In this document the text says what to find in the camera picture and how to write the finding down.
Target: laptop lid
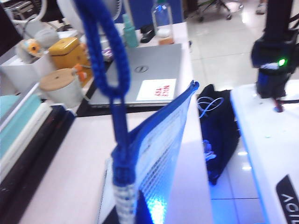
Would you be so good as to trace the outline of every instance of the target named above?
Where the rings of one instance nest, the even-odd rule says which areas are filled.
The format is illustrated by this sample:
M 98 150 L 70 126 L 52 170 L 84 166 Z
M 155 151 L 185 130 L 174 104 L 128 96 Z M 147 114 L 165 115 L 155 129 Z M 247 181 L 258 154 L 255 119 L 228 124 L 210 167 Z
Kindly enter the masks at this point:
M 165 105 L 178 96 L 181 44 L 127 49 L 127 54 L 131 72 L 127 106 Z M 107 80 L 111 86 L 118 85 L 115 62 L 107 71 Z M 109 99 L 97 89 L 89 104 L 108 107 Z

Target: plastic bottle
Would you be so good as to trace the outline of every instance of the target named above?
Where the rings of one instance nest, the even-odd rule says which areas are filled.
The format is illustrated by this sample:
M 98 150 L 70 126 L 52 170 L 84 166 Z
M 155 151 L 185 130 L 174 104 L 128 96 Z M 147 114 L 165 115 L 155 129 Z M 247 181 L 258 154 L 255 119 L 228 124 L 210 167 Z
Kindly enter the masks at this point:
M 123 29 L 124 36 L 126 39 L 127 46 L 129 48 L 135 48 L 138 46 L 138 41 L 135 33 L 135 27 L 132 25 L 127 14 L 122 15 L 125 28 Z
M 159 44 L 173 44 L 172 13 L 166 0 L 156 0 L 152 8 L 152 18 Z

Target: dell logo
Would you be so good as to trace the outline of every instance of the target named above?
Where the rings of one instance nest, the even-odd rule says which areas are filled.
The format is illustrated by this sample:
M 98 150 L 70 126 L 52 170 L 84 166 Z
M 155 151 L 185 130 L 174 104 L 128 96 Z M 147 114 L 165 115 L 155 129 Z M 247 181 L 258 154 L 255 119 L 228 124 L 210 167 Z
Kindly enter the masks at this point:
M 148 66 L 142 65 L 142 66 L 139 66 L 139 67 L 135 68 L 135 72 L 142 73 L 142 72 L 147 71 L 148 69 L 149 69 Z

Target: white desk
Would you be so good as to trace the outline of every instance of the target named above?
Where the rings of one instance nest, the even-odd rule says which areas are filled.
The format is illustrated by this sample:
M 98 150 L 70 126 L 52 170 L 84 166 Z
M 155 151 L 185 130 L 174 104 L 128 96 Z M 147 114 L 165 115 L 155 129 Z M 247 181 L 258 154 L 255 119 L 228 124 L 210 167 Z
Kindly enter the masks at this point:
M 192 80 L 186 24 L 174 25 L 182 43 L 183 92 Z M 157 39 L 145 44 L 155 45 Z M 132 130 L 153 112 L 128 114 Z M 210 194 L 195 97 L 188 112 L 171 190 L 167 224 L 212 224 Z M 21 224 L 94 223 L 100 204 L 104 161 L 116 143 L 110 115 L 76 118 L 25 211 Z
M 286 92 L 287 99 L 299 99 L 299 80 L 289 81 Z M 277 113 L 272 99 L 256 95 L 254 84 L 233 89 L 231 100 L 267 223 L 286 224 L 276 185 L 289 174 L 299 196 L 299 105 L 284 105 Z

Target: black device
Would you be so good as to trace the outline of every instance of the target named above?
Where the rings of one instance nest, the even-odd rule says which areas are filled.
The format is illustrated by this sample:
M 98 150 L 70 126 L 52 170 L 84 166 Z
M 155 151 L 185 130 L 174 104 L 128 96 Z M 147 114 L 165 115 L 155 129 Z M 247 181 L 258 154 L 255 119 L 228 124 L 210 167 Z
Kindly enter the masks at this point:
M 258 68 L 257 92 L 261 98 L 285 96 L 285 84 L 299 66 L 297 43 L 299 14 L 291 17 L 293 0 L 269 0 L 263 36 L 252 49 L 253 67 Z M 289 27 L 290 22 L 298 22 Z
M 2 6 L 0 6 L 0 21 L 2 30 L 0 35 L 0 56 L 2 56 L 20 42 L 22 37 L 15 29 Z
M 148 43 L 155 36 L 155 29 L 153 24 L 145 25 L 140 27 L 140 33 L 142 38 L 140 43 Z

